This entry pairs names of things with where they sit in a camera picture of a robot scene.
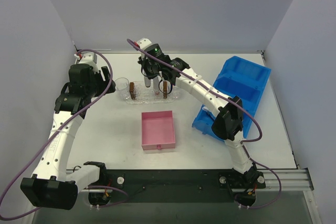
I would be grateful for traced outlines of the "red-capped toothpaste tube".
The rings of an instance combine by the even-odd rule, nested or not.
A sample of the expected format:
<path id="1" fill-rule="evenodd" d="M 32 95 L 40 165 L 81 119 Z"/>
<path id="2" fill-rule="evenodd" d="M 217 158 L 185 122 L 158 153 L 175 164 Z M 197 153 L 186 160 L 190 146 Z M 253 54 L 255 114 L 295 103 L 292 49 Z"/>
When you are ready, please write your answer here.
<path id="1" fill-rule="evenodd" d="M 161 93 L 159 82 L 160 82 L 160 79 L 158 77 L 153 79 L 153 90 L 154 90 L 155 95 L 159 95 Z"/>

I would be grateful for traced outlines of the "clear plastic cup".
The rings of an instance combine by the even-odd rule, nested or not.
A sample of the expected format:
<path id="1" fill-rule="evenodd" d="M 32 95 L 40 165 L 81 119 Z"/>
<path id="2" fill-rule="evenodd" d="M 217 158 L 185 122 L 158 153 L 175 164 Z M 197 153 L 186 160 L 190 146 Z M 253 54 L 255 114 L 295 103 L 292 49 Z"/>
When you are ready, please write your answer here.
<path id="1" fill-rule="evenodd" d="M 129 98 L 129 80 L 127 78 L 121 77 L 115 80 L 115 88 L 121 100 L 125 101 Z"/>

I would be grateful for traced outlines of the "brown wooden holder block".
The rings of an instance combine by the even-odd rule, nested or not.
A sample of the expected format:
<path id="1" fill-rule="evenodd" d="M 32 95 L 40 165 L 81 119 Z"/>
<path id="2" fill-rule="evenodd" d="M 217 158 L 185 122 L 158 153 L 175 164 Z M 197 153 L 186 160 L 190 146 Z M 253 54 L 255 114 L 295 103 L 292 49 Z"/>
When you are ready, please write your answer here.
<path id="1" fill-rule="evenodd" d="M 166 81 L 163 81 L 163 98 L 164 98 L 164 99 L 167 98 L 167 93 L 168 93 L 167 82 L 166 82 Z"/>
<path id="2" fill-rule="evenodd" d="M 130 97 L 132 100 L 136 99 L 136 91 L 135 91 L 135 85 L 134 82 L 130 82 L 130 86 L 129 86 L 129 93 L 130 93 Z"/>

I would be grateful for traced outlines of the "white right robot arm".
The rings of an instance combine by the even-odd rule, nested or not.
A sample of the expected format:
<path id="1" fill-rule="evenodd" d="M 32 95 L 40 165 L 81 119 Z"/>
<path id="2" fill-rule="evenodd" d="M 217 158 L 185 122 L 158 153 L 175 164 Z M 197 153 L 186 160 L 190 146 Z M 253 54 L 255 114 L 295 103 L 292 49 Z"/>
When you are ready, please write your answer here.
<path id="1" fill-rule="evenodd" d="M 215 118 L 211 130 L 226 144 L 233 162 L 233 170 L 240 175 L 243 183 L 256 183 L 261 174 L 244 145 L 246 140 L 242 131 L 245 110 L 241 98 L 231 98 L 221 93 L 184 60 L 171 59 L 163 53 L 158 44 L 148 39 L 134 42 L 133 46 L 141 53 L 138 63 L 141 65 L 141 72 L 147 78 L 159 77 L 168 81 L 171 85 L 187 91 L 208 109 Z"/>

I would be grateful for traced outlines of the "black-capped toothpaste tube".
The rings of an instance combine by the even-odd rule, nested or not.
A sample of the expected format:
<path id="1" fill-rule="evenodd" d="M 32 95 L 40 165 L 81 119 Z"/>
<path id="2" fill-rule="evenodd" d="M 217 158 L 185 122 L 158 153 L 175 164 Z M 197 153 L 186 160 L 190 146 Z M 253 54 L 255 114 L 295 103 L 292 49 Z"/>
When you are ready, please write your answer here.
<path id="1" fill-rule="evenodd" d="M 144 77 L 144 85 L 146 88 L 151 87 L 151 80 L 148 77 Z"/>

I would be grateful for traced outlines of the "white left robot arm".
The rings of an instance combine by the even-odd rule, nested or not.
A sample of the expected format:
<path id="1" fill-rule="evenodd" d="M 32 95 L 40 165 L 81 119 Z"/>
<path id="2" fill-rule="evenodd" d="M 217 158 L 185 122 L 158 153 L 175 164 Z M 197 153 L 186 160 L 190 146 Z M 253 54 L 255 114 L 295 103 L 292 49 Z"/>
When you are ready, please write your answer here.
<path id="1" fill-rule="evenodd" d="M 106 185 L 108 175 L 102 162 L 86 162 L 79 170 L 66 173 L 75 136 L 92 101 L 115 92 L 108 67 L 79 63 L 69 69 L 69 81 L 55 101 L 50 143 L 30 178 L 23 178 L 20 188 L 35 207 L 70 210 L 80 191 L 91 184 Z"/>

